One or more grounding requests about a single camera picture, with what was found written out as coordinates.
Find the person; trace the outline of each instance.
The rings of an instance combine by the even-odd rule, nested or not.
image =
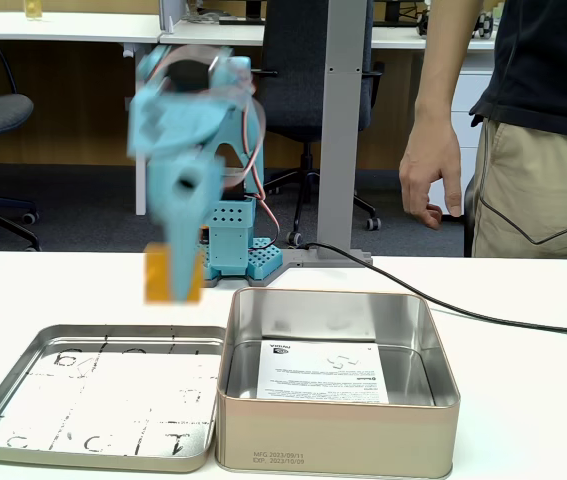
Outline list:
[[[429,204],[432,182],[443,179],[450,214],[462,213],[460,150],[450,112],[480,9],[479,0],[432,2],[400,178],[405,211],[433,229],[442,213]],[[548,240],[567,229],[567,0],[505,2],[494,74],[470,113],[474,123],[483,122],[473,256],[567,258],[567,233]]]

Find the robotic arm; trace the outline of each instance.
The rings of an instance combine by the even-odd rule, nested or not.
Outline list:
[[[188,297],[201,252],[208,281],[268,275],[282,260],[273,242],[253,237],[256,202],[267,206],[265,116],[252,99],[250,59],[232,57],[229,49],[159,46],[140,62],[137,75],[145,86],[130,105],[128,153],[149,159],[148,206],[170,248],[171,299]],[[226,174],[224,158],[216,155],[221,144],[234,148],[241,173]],[[223,198],[226,189],[243,184],[239,200]],[[203,225],[210,232],[205,247],[199,244]],[[256,257],[266,252],[266,260],[275,261],[263,269]]]

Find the open tin box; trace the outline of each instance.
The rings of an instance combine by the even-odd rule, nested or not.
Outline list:
[[[389,403],[257,399],[271,340],[377,344]],[[230,470],[445,478],[459,404],[421,298],[248,288],[225,332],[43,330],[0,385],[0,461],[189,472],[216,430]]]

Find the white table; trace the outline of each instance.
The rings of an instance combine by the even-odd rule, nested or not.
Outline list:
[[[183,20],[174,25],[173,33],[161,35],[161,43],[204,44],[260,47],[263,45],[263,26],[258,25],[210,25],[189,23]],[[470,42],[471,51],[492,51],[496,35],[489,40]],[[419,37],[415,28],[374,27],[372,48],[425,50],[425,37]]]
[[[0,40],[158,43],[158,15],[43,12],[28,20],[23,12],[0,12]]]
[[[376,258],[459,306],[567,325],[567,261]],[[42,328],[59,323],[224,325],[240,281],[199,306],[146,306],[140,254],[0,253],[0,382]],[[402,291],[363,269],[291,270],[274,287]],[[461,391],[454,480],[567,478],[567,336],[488,325],[434,307]],[[241,478],[210,457],[195,480]],[[267,480],[282,477],[267,476]],[[0,479],[136,480],[157,474],[0,464]],[[245,480],[265,476],[244,476]]]

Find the khaki shorts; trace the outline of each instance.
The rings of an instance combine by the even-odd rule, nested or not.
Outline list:
[[[476,159],[474,257],[567,258],[567,234],[533,245],[479,200],[485,124]],[[490,122],[485,201],[534,241],[567,228],[567,136]]]

